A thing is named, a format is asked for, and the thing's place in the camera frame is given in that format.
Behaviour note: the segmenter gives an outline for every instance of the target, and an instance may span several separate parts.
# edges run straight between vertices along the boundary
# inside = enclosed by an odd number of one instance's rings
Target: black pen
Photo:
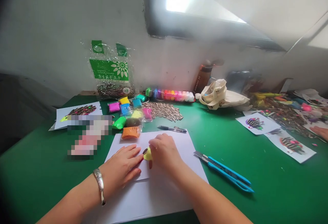
[[[170,128],[170,127],[166,127],[166,126],[157,126],[157,128],[162,129],[162,130],[175,131],[175,132],[183,132],[183,133],[187,132],[187,130],[182,129],[182,128]]]

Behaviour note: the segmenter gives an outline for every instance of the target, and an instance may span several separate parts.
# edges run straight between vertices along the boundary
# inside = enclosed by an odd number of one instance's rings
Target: blue utility knife
[[[231,170],[230,168],[224,166],[223,164],[219,163],[212,157],[207,157],[206,155],[195,151],[194,155],[202,159],[204,162],[207,163],[208,167],[218,171],[225,177],[227,177],[230,181],[232,181],[236,186],[246,192],[254,192],[253,189],[250,187],[251,183],[245,177],[241,176],[240,174],[236,173],[235,171]]]

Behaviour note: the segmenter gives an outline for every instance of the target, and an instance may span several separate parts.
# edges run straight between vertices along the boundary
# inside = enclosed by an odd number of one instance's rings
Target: green label
[[[104,54],[103,41],[92,40],[91,45],[93,52]]]
[[[117,50],[117,55],[118,56],[123,56],[123,57],[126,57],[127,56],[125,46],[123,46],[123,45],[121,45],[119,43],[116,43],[116,50]]]
[[[90,65],[96,79],[129,83],[126,62],[90,59]]]

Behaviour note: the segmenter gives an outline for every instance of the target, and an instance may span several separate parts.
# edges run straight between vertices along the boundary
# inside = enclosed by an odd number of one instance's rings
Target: window frame
[[[211,33],[221,36],[214,36],[211,39],[214,42],[237,43],[247,47],[286,52],[274,41],[261,38],[260,36],[263,34],[249,24],[171,12],[166,10],[166,0],[144,0],[144,14],[147,33],[154,38],[171,36],[174,38],[196,39],[194,36],[196,31],[191,32],[191,28],[197,30],[199,25],[211,25],[213,28],[218,29],[217,32]],[[176,24],[167,25],[163,21],[175,22]]]

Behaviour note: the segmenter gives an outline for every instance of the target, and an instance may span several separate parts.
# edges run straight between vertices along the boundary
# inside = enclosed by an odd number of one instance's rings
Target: hand
[[[323,137],[326,141],[328,141],[328,129],[327,128],[320,128],[318,126],[310,127],[310,129],[316,133],[317,135]]]
[[[137,155],[141,147],[136,144],[123,146],[107,162],[99,167],[104,181],[104,198],[108,199],[117,190],[122,189],[134,177],[140,175],[141,169],[134,168],[144,158]]]
[[[149,141],[149,148],[153,161],[168,174],[176,171],[183,164],[172,136],[167,134],[157,135]]]

